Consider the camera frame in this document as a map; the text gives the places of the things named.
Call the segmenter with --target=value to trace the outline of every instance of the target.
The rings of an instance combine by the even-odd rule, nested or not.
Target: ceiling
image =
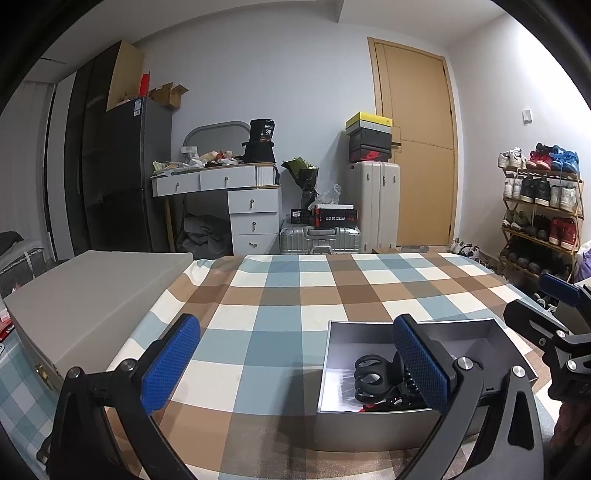
[[[56,40],[25,80],[58,83],[119,40],[135,43],[196,17],[277,1],[103,0]],[[395,30],[443,46],[503,13],[491,0],[324,1],[335,2],[339,22]]]
[[[448,47],[503,13],[492,0],[345,0],[339,22],[395,30]]]
[[[135,43],[187,20],[278,0],[103,0],[72,25],[25,80],[57,83],[119,40]]]

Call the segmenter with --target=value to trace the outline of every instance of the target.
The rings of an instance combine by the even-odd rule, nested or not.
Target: red object
[[[142,81],[139,83],[139,96],[140,97],[148,96],[149,90],[150,90],[150,74],[144,73],[142,75]]]
[[[563,219],[556,217],[552,219],[550,224],[550,243],[553,245],[560,245],[563,230]]]
[[[551,163],[552,163],[552,159],[550,158],[549,155],[538,155],[538,157],[535,161],[536,167],[539,168],[540,170],[549,170]]]
[[[532,150],[530,153],[530,159],[525,162],[525,168],[529,170],[535,170],[537,167],[537,161],[539,160],[538,152]]]
[[[574,248],[577,243],[577,227],[572,218],[562,218],[562,238],[560,246],[563,248]]]

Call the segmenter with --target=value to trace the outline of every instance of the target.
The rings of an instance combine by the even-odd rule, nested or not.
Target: white suitcase
[[[345,200],[357,208],[361,252],[395,248],[400,207],[400,167],[363,161],[348,165]]]

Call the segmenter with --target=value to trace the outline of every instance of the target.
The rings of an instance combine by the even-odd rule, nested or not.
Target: silver suitcase
[[[279,233],[279,249],[282,255],[358,254],[361,232],[357,227],[317,228],[286,221]]]

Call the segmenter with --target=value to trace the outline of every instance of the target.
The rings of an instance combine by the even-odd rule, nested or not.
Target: cardboard box
[[[178,110],[181,106],[181,96],[189,90],[182,85],[173,88],[173,84],[167,83],[160,88],[150,90],[148,95],[154,102],[164,105],[172,110]]]

